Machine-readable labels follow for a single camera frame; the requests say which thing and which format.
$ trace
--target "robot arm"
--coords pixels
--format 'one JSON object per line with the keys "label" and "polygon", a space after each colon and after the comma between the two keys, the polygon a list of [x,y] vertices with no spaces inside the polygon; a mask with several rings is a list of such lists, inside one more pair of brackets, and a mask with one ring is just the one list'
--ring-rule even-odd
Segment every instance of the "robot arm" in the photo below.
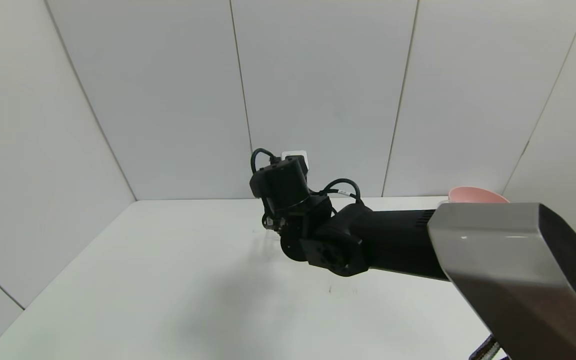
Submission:
{"label": "robot arm", "polygon": [[[259,153],[270,164],[259,170]],[[381,269],[452,282],[512,360],[576,359],[576,233],[539,203],[446,203],[373,211],[346,178],[307,185],[302,155],[254,151],[262,224],[292,260],[352,276]],[[332,187],[349,183],[354,194]],[[336,212],[329,194],[355,203]]]}

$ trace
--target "white table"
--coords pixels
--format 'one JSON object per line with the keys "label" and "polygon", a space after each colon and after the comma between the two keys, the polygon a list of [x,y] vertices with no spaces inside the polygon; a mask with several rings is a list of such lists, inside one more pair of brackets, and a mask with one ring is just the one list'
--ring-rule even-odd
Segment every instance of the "white table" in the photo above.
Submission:
{"label": "white table", "polygon": [[448,282],[289,260],[262,212],[260,200],[133,203],[2,335],[0,360],[466,360],[489,335]]}

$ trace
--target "pink bowl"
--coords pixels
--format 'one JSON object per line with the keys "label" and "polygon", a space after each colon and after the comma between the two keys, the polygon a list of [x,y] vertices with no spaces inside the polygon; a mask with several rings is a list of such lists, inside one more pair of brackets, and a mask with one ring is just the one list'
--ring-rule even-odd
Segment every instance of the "pink bowl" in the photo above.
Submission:
{"label": "pink bowl", "polygon": [[510,203],[507,198],[474,186],[459,186],[448,193],[450,203]]}

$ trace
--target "black cable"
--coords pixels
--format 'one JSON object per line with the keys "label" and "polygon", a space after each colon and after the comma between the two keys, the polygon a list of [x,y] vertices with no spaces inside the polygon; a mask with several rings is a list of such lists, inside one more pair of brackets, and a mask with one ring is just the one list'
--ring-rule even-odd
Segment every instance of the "black cable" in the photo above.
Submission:
{"label": "black cable", "polygon": [[266,150],[265,148],[260,147],[257,150],[253,151],[252,155],[250,155],[250,169],[252,170],[253,174],[257,172],[256,160],[257,160],[257,155],[259,155],[259,153],[264,153],[264,154],[268,155],[268,157],[270,157],[271,162],[276,158],[274,153]]}
{"label": "black cable", "polygon": [[330,182],[328,185],[326,185],[326,187],[324,187],[324,189],[321,191],[324,194],[329,194],[331,192],[339,192],[337,191],[333,191],[332,187],[334,187],[337,184],[348,184],[350,185],[353,189],[354,189],[354,196],[352,196],[352,194],[349,194],[351,198],[355,198],[357,200],[357,203],[361,203],[362,200],[362,193],[361,191],[359,191],[359,185],[357,185],[356,182],[350,180],[349,178],[338,178],[337,180],[333,180],[332,182]]}

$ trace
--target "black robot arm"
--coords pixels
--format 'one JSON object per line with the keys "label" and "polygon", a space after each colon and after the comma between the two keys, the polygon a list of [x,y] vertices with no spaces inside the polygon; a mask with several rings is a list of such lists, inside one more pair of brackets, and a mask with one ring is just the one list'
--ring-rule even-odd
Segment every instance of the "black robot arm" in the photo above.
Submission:
{"label": "black robot arm", "polygon": [[[259,153],[270,156],[270,165],[257,170]],[[281,248],[290,259],[307,261],[339,276],[374,268],[448,280],[428,234],[435,210],[373,211],[362,202],[359,187],[346,178],[312,191],[301,155],[282,160],[259,149],[251,167],[250,188],[265,209],[262,223],[281,235]],[[351,184],[355,193],[332,188],[339,183]],[[329,194],[337,192],[356,202],[336,212]]]}

